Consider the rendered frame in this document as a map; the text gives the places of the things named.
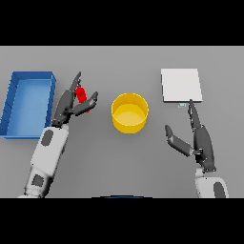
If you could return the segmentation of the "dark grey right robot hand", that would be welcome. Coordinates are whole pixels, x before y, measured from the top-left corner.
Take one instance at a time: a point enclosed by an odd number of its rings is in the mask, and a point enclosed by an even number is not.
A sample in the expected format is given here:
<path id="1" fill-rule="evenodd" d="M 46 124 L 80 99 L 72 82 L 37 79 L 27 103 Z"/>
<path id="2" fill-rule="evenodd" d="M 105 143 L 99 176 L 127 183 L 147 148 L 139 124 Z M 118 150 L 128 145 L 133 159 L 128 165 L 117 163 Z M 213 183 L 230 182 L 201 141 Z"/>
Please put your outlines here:
<path id="1" fill-rule="evenodd" d="M 165 126 L 167 142 L 173 149 L 185 156 L 193 155 L 204 173 L 215 172 L 213 143 L 207 128 L 200 122 L 192 100 L 189 101 L 188 114 L 193 131 L 193 146 L 176 136 L 169 125 Z"/>

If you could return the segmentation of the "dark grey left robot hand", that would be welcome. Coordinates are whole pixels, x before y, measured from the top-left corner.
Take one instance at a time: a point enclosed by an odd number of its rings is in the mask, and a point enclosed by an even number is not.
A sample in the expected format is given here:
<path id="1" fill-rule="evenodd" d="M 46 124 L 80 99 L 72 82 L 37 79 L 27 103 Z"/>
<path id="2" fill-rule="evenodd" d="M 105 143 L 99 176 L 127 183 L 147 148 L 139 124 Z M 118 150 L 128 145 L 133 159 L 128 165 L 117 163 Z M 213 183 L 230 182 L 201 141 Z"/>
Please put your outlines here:
<path id="1" fill-rule="evenodd" d="M 64 91 L 56 107 L 56 111 L 51 121 L 51 125 L 55 128 L 61 128 L 64 124 L 68 124 L 71 116 L 79 116 L 90 111 L 96 106 L 98 92 L 96 91 L 90 99 L 73 105 L 74 100 L 78 97 L 77 89 L 80 88 L 81 72 L 79 72 L 71 83 L 71 87 Z"/>

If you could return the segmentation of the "red beaker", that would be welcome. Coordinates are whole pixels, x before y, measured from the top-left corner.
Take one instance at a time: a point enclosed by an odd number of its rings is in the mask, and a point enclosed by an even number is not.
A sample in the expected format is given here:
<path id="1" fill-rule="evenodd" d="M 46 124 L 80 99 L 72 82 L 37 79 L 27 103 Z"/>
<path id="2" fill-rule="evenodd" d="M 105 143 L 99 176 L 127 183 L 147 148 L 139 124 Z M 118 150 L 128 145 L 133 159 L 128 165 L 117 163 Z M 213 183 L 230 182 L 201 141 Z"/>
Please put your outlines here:
<path id="1" fill-rule="evenodd" d="M 88 101 L 85 89 L 78 87 L 75 90 L 75 94 L 78 99 L 78 104 L 74 108 L 75 114 L 79 115 L 83 112 L 87 112 L 89 110 L 90 102 Z"/>

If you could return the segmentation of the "pale square measuring scale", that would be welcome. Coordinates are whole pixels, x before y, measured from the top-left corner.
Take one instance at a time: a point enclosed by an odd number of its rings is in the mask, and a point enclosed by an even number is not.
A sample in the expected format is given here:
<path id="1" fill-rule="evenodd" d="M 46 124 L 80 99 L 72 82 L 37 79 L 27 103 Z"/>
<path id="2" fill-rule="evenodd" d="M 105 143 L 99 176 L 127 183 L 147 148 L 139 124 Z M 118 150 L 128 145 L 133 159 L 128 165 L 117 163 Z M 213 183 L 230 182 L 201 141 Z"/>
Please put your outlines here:
<path id="1" fill-rule="evenodd" d="M 203 101 L 197 69 L 162 69 L 161 85 L 165 103 L 194 103 Z"/>

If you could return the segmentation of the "yellow bowl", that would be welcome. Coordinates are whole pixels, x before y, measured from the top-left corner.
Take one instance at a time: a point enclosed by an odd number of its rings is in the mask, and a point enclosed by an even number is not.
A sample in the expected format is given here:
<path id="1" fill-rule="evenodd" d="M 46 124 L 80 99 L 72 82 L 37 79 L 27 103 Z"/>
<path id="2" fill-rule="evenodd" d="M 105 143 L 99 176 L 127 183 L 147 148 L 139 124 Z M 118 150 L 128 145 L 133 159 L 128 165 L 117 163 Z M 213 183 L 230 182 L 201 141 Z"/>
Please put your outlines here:
<path id="1" fill-rule="evenodd" d="M 138 133 L 147 122 L 149 106 L 147 101 L 137 93 L 118 95 L 111 105 L 114 127 L 121 133 Z"/>

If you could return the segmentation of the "blue tray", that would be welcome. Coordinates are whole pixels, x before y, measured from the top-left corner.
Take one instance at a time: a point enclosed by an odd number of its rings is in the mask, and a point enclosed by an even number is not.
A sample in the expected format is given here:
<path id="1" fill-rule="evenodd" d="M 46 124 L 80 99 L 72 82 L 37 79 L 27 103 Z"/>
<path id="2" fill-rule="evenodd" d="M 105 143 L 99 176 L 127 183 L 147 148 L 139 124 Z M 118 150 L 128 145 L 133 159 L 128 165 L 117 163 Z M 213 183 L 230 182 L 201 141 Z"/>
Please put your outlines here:
<path id="1" fill-rule="evenodd" d="M 13 71 L 0 117 L 0 137 L 39 139 L 51 123 L 55 82 L 52 71 Z"/>

